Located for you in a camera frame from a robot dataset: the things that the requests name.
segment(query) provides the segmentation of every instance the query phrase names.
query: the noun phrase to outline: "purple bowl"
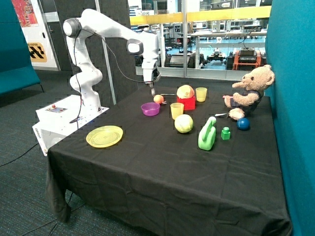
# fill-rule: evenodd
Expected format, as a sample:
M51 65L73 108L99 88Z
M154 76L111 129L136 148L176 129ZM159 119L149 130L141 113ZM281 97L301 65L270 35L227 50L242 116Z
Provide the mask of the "purple bowl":
M148 102L141 106L143 114L145 114L148 117L155 116L159 113L159 107L160 105L155 102Z

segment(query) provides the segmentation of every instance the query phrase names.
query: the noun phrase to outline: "glass window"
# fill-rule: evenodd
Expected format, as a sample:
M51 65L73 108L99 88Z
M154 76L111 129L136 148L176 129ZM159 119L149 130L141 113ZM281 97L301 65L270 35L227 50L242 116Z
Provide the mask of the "glass window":
M143 23L145 30L159 36L159 65L164 76L241 79L242 74L266 63L272 0L128 2L134 9L130 21L137 23L132 28L140 32ZM136 61L140 67L141 60Z

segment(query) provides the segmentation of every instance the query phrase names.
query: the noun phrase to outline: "black and yellow sign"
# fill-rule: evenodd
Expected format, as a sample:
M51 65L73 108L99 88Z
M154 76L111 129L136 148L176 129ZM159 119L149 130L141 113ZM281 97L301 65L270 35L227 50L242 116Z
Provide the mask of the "black and yellow sign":
M44 47L41 43L28 43L31 62L47 62Z

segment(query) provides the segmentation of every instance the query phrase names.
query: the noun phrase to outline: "red block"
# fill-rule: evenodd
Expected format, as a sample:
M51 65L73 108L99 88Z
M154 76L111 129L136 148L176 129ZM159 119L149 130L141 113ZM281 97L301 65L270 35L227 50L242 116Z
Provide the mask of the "red block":
M183 103L184 111L194 110L195 105L196 105L196 98L195 96L192 98L183 98L183 99L177 97L177 102Z

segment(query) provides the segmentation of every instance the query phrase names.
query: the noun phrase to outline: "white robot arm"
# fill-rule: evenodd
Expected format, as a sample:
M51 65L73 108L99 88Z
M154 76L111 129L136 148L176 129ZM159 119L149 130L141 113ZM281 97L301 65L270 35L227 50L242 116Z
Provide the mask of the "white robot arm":
M82 12L80 18L71 18L64 22L63 30L73 63L82 72L70 79L71 86L80 91L87 110L100 109L98 93L92 86L99 83L102 73L92 64L85 39L93 34L103 37L119 37L127 40L127 50L131 55L143 56L142 69L144 83L153 87L153 82L159 80L158 67L158 36L149 32L136 33L120 25L109 17L92 9Z

